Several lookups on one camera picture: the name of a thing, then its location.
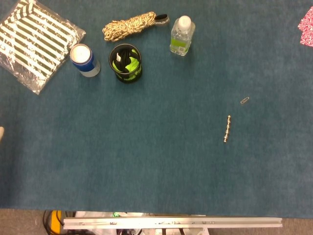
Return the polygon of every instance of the black and white stripes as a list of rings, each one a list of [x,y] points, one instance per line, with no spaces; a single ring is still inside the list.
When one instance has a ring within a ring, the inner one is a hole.
[[[41,90],[84,34],[34,0],[21,0],[0,24],[0,55],[32,73]]]

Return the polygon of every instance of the green and black cup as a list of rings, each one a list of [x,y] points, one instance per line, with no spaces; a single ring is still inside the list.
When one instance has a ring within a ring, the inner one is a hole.
[[[132,83],[142,75],[141,54],[133,45],[120,44],[114,47],[109,56],[109,63],[121,82]]]

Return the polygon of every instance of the black cup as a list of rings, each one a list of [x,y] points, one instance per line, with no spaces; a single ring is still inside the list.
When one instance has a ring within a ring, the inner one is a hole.
[[[114,69],[112,63],[116,59],[116,54],[121,49],[130,49],[130,50],[134,49],[137,52],[137,54],[139,55],[139,64],[134,71],[132,71],[132,72],[119,72],[119,71],[116,71]],[[139,50],[137,48],[135,48],[133,45],[120,44],[120,45],[114,47],[114,49],[111,51],[111,53],[109,55],[109,64],[110,64],[111,68],[113,69],[113,71],[115,72],[117,79],[120,80],[121,82],[132,83],[132,82],[137,81],[142,75],[141,54],[140,54]]]

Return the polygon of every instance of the coiled rope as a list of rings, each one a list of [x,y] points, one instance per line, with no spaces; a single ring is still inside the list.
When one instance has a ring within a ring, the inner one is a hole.
[[[140,33],[143,29],[155,24],[156,14],[148,12],[140,16],[131,17],[128,20],[112,21],[107,24],[102,32],[104,40],[116,42],[133,33]]]

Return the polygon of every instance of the plastic water bottle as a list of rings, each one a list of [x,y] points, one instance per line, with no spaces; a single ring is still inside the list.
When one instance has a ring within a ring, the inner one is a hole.
[[[182,16],[175,21],[171,32],[171,52],[178,55],[187,54],[195,27],[188,16]]]

